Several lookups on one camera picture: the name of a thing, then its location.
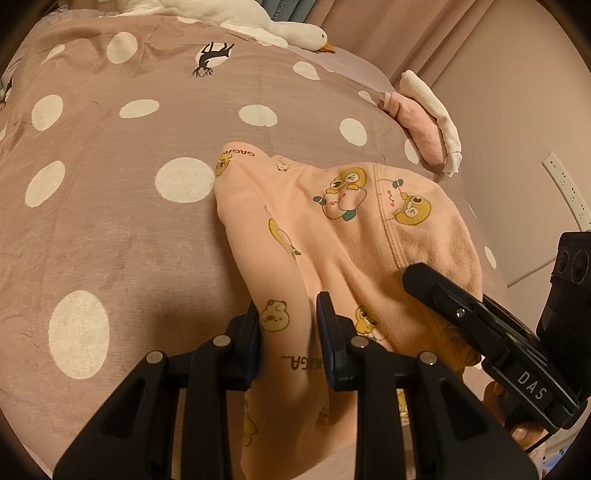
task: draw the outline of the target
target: human hand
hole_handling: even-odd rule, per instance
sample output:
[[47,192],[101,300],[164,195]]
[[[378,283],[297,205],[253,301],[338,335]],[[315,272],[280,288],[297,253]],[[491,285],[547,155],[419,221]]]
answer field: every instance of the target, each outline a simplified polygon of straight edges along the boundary
[[[492,415],[505,426],[505,416],[501,410],[501,395],[505,391],[503,386],[497,382],[491,382],[486,386],[484,392],[483,405],[492,413]],[[511,436],[521,446],[527,450],[548,432],[537,421],[525,421],[511,429]]]

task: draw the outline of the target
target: pink clothing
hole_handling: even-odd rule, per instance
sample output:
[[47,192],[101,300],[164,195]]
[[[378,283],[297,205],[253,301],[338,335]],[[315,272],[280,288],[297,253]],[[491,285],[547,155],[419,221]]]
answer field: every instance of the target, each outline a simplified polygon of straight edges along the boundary
[[390,351],[433,351],[459,375],[480,361],[402,287],[405,268],[425,262],[482,298],[470,234],[436,183],[377,163],[317,168],[241,142],[224,146],[216,175],[217,212],[261,314],[262,363],[246,394],[248,478],[293,478],[355,441],[356,395],[329,393],[322,370],[320,291]]
[[437,121],[415,100],[397,92],[384,95],[382,109],[408,130],[421,156],[431,166],[445,162],[447,150]]

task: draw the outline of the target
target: power strip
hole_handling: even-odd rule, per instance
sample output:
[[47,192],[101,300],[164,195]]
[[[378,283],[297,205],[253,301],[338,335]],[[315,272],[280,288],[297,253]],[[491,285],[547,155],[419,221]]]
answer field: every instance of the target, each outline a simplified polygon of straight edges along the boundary
[[556,182],[582,232],[591,231],[591,213],[560,160],[551,153],[542,165]]

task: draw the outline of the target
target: polka dot bedsheet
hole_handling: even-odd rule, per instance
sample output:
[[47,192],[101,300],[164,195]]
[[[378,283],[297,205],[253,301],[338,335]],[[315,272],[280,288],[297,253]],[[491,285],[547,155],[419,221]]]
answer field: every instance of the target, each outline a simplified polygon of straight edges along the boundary
[[[182,18],[72,19],[35,37],[0,111],[0,407],[48,470],[147,352],[190,351],[246,311],[212,192],[229,141],[440,181],[485,292],[507,304],[461,173],[428,171],[382,100]],[[242,404],[229,406],[239,449]]]

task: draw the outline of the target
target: book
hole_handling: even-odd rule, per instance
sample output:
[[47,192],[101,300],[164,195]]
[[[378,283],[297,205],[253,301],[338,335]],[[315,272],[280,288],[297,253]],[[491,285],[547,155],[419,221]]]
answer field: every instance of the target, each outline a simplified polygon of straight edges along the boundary
[[261,5],[267,11],[271,20],[273,20],[273,15],[275,14],[275,10],[277,10],[279,0],[262,0]]
[[316,3],[316,0],[300,0],[297,2],[295,6],[295,10],[291,14],[290,22],[300,22],[303,23],[306,21],[306,17],[312,10],[312,7]]
[[279,0],[279,4],[275,9],[275,13],[271,17],[271,20],[275,22],[287,22],[289,21],[291,14],[296,9],[298,0]]

